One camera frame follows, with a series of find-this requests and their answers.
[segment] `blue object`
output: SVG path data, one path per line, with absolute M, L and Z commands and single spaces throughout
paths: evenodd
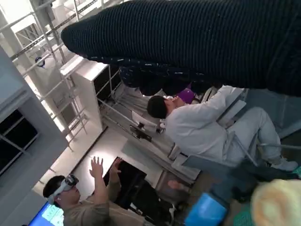
M 28 226 L 63 226 L 63 210 L 47 202 Z
M 199 201 L 192 207 L 185 219 L 186 226 L 218 226 L 222 222 L 227 209 L 204 193 Z

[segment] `purple object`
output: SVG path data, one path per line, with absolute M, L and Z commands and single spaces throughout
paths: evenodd
M 194 92 L 191 89 L 186 88 L 178 94 L 178 97 L 181 98 L 185 103 L 191 104 L 194 98 Z

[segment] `blonde hair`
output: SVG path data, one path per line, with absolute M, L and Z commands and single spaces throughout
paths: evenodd
M 274 180 L 259 186 L 252 197 L 256 226 L 301 225 L 301 181 Z

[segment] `computer monitor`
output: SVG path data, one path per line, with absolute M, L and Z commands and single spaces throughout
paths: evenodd
M 132 119 L 134 122 L 136 122 L 138 125 L 143 125 L 142 129 L 149 130 L 156 132 L 157 131 L 157 125 L 151 121 L 148 121 L 147 119 L 141 117 L 136 112 L 132 111 Z
M 63 219 L 63 210 L 47 202 L 28 226 L 63 226 Z

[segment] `khaki shirt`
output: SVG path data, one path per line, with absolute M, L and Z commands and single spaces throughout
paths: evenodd
M 94 205 L 93 196 L 64 211 L 64 226 L 143 226 L 144 217 L 114 204 L 120 192 L 120 182 L 109 182 L 110 201 Z

